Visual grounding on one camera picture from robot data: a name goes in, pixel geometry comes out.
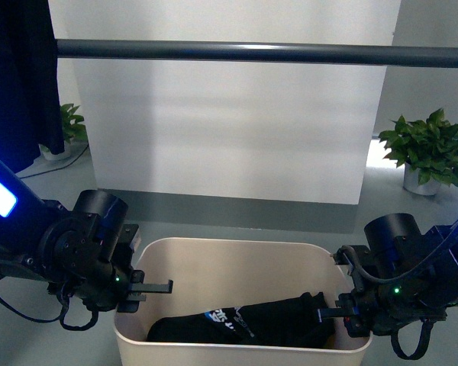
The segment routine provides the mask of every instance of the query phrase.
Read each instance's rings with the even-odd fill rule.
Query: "gray pole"
[[[458,48],[164,40],[57,40],[58,57],[458,68]]]

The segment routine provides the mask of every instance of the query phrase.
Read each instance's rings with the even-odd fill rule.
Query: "green leaves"
[[[80,124],[85,121],[85,118],[80,114],[75,114],[79,105],[73,103],[63,104],[60,108],[61,122],[63,125],[63,138],[70,143],[72,139],[88,141],[86,135],[86,127]]]
[[[394,130],[379,134],[380,142],[391,152],[384,159],[397,160],[397,167],[411,164],[419,171],[419,184],[435,179],[458,187],[458,124],[444,119],[443,108],[431,113],[426,121],[393,121]]]

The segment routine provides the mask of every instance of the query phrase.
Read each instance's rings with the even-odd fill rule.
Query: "dark curtain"
[[[57,47],[47,0],[0,0],[0,160],[19,172],[63,152]]]

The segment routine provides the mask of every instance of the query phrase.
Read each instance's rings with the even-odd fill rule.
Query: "black cloth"
[[[61,153],[57,46],[47,0],[0,0],[0,160],[12,171]]]
[[[327,308],[324,295],[306,292],[288,300],[162,318],[147,341],[322,348],[334,334],[332,319],[318,322],[316,309],[322,308]]]

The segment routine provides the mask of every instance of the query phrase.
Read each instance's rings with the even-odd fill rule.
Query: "rectangular white basket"
[[[145,342],[165,316],[323,292],[330,307],[350,284],[330,253],[311,244],[216,239],[161,239],[137,264],[146,283],[174,281],[172,294],[148,294],[136,313],[116,313],[124,366],[359,365],[371,338],[352,339],[341,319],[329,349]]]

